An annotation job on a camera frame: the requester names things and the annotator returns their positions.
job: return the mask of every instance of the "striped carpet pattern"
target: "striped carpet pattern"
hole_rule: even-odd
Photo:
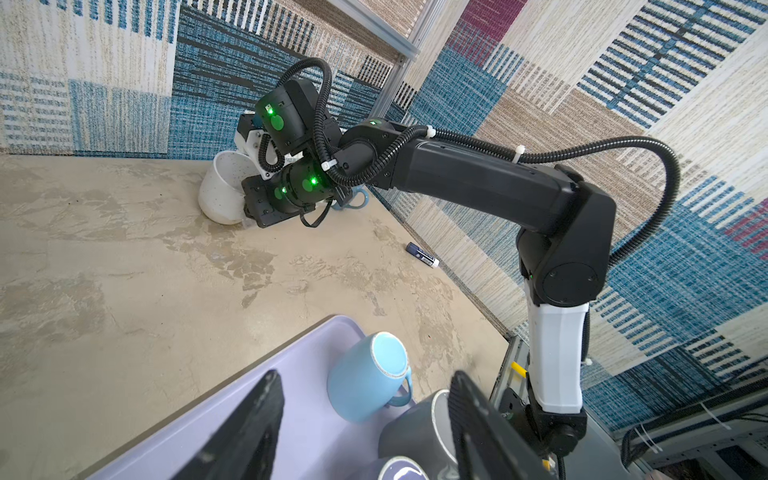
[[[361,2],[405,36],[426,4]],[[445,2],[386,112],[529,151],[649,135],[678,152],[671,215],[591,306],[584,400],[610,430],[768,375],[767,18],[765,0]],[[330,63],[351,127],[398,58],[325,0],[0,0],[0,44],[17,154],[209,160],[304,56]],[[645,151],[568,163],[616,200],[615,243],[664,189]],[[516,225],[375,194],[501,333],[528,335]]]

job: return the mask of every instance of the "yellow object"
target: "yellow object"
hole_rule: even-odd
[[[528,373],[523,367],[521,367],[517,362],[512,362],[510,367],[516,371],[521,377],[525,378],[525,375]]]

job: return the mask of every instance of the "lavender tray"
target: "lavender tray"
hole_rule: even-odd
[[[270,369],[277,369],[282,377],[285,395],[272,479],[345,478],[378,458],[384,425],[415,405],[411,401],[401,408],[387,406],[363,424],[349,423],[336,414],[326,392],[328,372],[336,359],[364,337],[354,320],[334,316],[90,478],[173,477]]]

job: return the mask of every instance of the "robotic arm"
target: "robotic arm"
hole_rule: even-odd
[[[313,66],[323,69],[320,92],[307,80],[291,79]],[[349,201],[351,186],[369,184],[427,194],[519,224],[516,245],[531,334],[530,404],[512,425],[539,455],[572,452],[587,428],[580,369],[589,302],[602,290],[609,264],[649,237],[666,216],[679,177],[674,153],[653,139],[626,137],[548,157],[521,157],[472,137],[378,118],[341,135],[324,106],[329,77],[324,61],[300,61],[257,102],[255,115],[241,118],[240,143],[255,144],[253,131],[266,132],[258,137],[262,174],[243,181],[246,215],[260,227],[296,216],[316,227],[318,222],[310,225],[303,218],[316,203],[328,202],[322,221],[332,201]],[[270,145],[276,152],[274,163],[266,157]],[[611,254],[613,199],[569,167],[533,163],[631,146],[651,149],[665,166],[675,168],[672,177],[667,169],[666,203],[663,198],[646,226]],[[283,153],[299,152],[303,157],[286,165]]]

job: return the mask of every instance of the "beige tabletop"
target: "beige tabletop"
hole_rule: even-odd
[[[225,227],[209,165],[0,155],[0,478],[93,472],[335,313],[405,343],[417,399],[490,392],[506,341],[376,198]]]

